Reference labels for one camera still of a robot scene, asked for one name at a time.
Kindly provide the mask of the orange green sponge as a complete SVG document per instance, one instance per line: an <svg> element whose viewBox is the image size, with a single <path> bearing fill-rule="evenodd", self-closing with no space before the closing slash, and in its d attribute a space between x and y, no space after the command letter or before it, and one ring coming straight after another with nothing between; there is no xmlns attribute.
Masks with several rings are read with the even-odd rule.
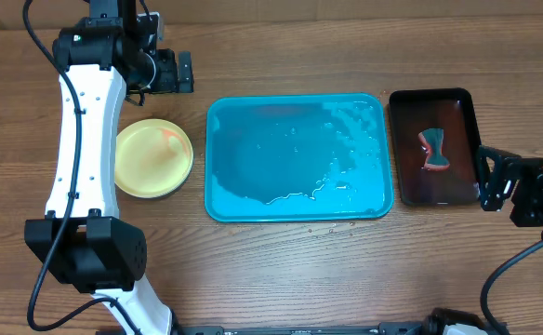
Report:
<svg viewBox="0 0 543 335"><path fill-rule="evenodd" d="M428 128L417 136L426 152L423 167L430 171L447 170L450 163L443 154L444 130L442 128Z"/></svg>

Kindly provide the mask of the yellow-green plate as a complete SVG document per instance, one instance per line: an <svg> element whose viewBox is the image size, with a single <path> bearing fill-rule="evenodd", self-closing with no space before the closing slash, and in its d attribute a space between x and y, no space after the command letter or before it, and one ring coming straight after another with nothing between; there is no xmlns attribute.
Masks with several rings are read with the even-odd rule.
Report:
<svg viewBox="0 0 543 335"><path fill-rule="evenodd" d="M140 120L117 135L114 182L137 198L163 197L188 179L193 159L182 128L164 119Z"/></svg>

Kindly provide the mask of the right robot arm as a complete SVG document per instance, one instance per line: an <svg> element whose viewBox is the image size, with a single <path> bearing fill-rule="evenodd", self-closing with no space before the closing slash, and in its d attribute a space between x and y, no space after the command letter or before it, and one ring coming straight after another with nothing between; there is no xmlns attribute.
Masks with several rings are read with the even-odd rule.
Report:
<svg viewBox="0 0 543 335"><path fill-rule="evenodd" d="M513 204L510 220L520 228L540 227L540 240L502 263L488 276L480 294L485 322L477 315L436 308L425 318L417 334L507 334L507 328L489 309L489 291L511 266L543 248L543 158L523 158L482 146L478 149L477 159L482 209L499 211L510 199Z"/></svg>

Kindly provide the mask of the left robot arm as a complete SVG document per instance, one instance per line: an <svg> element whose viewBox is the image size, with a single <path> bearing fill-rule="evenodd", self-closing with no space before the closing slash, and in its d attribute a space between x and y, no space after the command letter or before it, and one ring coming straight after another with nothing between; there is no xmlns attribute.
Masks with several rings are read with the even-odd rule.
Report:
<svg viewBox="0 0 543 335"><path fill-rule="evenodd" d="M44 216L24 240L54 276L105 306L123 334L179 334L174 312L146 275L147 242L120 218L115 193L117 127L125 102L193 90L189 52L157 46L160 15L141 1L91 0L43 54L59 75L62 120L55 180Z"/></svg>

